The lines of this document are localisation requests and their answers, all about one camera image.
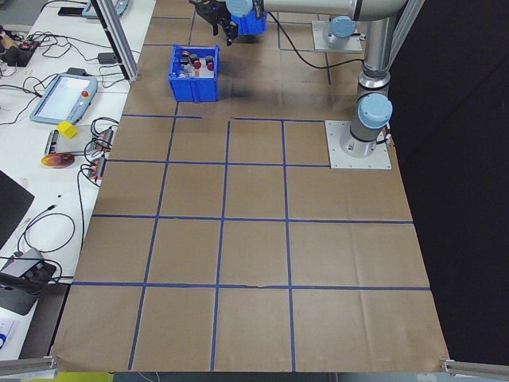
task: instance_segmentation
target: smartphone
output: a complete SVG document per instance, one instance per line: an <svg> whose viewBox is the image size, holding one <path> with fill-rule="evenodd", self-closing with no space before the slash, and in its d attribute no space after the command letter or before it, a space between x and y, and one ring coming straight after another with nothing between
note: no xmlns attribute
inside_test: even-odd
<svg viewBox="0 0 509 382"><path fill-rule="evenodd" d="M81 17L84 8L73 7L73 6L63 6L58 11L59 16L74 16Z"/></svg>

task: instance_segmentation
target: power adapter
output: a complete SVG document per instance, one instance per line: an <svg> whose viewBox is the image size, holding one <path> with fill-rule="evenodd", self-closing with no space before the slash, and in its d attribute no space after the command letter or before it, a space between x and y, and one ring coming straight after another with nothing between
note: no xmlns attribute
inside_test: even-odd
<svg viewBox="0 0 509 382"><path fill-rule="evenodd" d="M88 73L85 69L82 68L69 68L67 69L67 74L72 74L73 76L88 76Z"/></svg>
<svg viewBox="0 0 509 382"><path fill-rule="evenodd" d="M115 57L114 53L99 53L97 55L97 60L100 64L116 64L117 57Z"/></svg>

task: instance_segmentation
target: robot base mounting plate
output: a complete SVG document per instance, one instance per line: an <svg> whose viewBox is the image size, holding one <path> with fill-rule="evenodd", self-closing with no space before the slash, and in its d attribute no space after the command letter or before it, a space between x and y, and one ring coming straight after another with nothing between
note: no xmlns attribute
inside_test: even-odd
<svg viewBox="0 0 509 382"><path fill-rule="evenodd" d="M325 121L327 134L328 159L331 169L346 170L391 170L389 153L385 143L376 145L375 150L369 157L353 158L346 154L340 145L340 138L344 131L350 128L351 121ZM383 140L380 133L377 140Z"/></svg>
<svg viewBox="0 0 509 382"><path fill-rule="evenodd" d="M315 51L338 53L361 53L363 51L363 47L357 36L338 38L333 44L326 41L323 33L328 24L328 21L311 21Z"/></svg>

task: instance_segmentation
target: table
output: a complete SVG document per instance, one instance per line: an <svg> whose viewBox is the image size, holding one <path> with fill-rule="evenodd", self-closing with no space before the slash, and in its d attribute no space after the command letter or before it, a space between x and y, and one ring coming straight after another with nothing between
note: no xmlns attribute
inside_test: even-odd
<svg viewBox="0 0 509 382"><path fill-rule="evenodd" d="M134 0L122 16L122 26L126 30L127 38L133 50L141 50L154 4L154 0ZM64 34L85 41L95 41L101 45L108 45L98 20L58 17L56 12L59 7L59 3L46 6L34 24L31 33L38 30L49 30L55 34ZM80 50L86 57L93 57L98 52L105 50L111 51L110 49L101 49L83 44L80 45ZM41 50L38 49L27 68L18 68L13 76L1 78L0 84L19 86L23 84L27 76L43 79L52 73L65 72L70 66L85 68L90 73L97 72L99 68L99 64L85 64L84 59L73 50L67 53L64 59L51 59L43 57ZM111 81L107 77L105 84L110 84ZM110 88L105 88L101 84L83 119L76 124L78 128L88 129L91 121L100 116L120 119L129 87L127 81L122 81ZM3 122L14 121L18 112L33 98L32 95L13 89L3 88L0 92L2 92L0 120ZM29 110L21 115L16 124L0 127L0 152L2 152L2 155L0 155L0 169L25 186L36 197L23 220L24 222L53 204L57 205L53 210L54 212L67 213L75 221L76 234L71 242L65 248L46 256L47 259L54 259L62 265L63 275L73 276L80 256L81 235L81 215L76 174L84 160L78 157L76 162L66 169L53 170L43 167L40 160L44 155L49 132L54 127L29 120L29 113L35 104L37 104L37 100L31 103ZM98 128L106 128L109 125L110 123L98 123ZM81 190L86 222L85 229L87 229L98 190L83 179ZM67 235L70 233L68 221L59 219L58 216L52 216L45 220L45 223L34 226L32 230L32 240L40 248L54 248L62 243L63 237L68 237ZM17 241L16 235L19 232L18 230L10 238L0 251L0 255L12 255ZM18 321L14 335L10 336L4 348L0 351L0 360L18 358L36 307L37 304L26 316L20 316L0 308L1 317Z"/></svg>
<svg viewBox="0 0 509 382"><path fill-rule="evenodd" d="M309 21L279 15L316 64ZM178 103L172 44L220 45L220 101ZM397 166L331 170L359 66L274 23L226 47L159 2L53 354L67 371L436 371L447 357Z"/></svg>

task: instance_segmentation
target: gray floor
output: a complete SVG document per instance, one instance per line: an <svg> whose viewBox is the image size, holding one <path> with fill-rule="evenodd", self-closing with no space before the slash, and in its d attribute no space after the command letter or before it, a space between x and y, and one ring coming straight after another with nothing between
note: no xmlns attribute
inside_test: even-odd
<svg viewBox="0 0 509 382"><path fill-rule="evenodd" d="M33 25L46 0L0 0L0 25Z"/></svg>

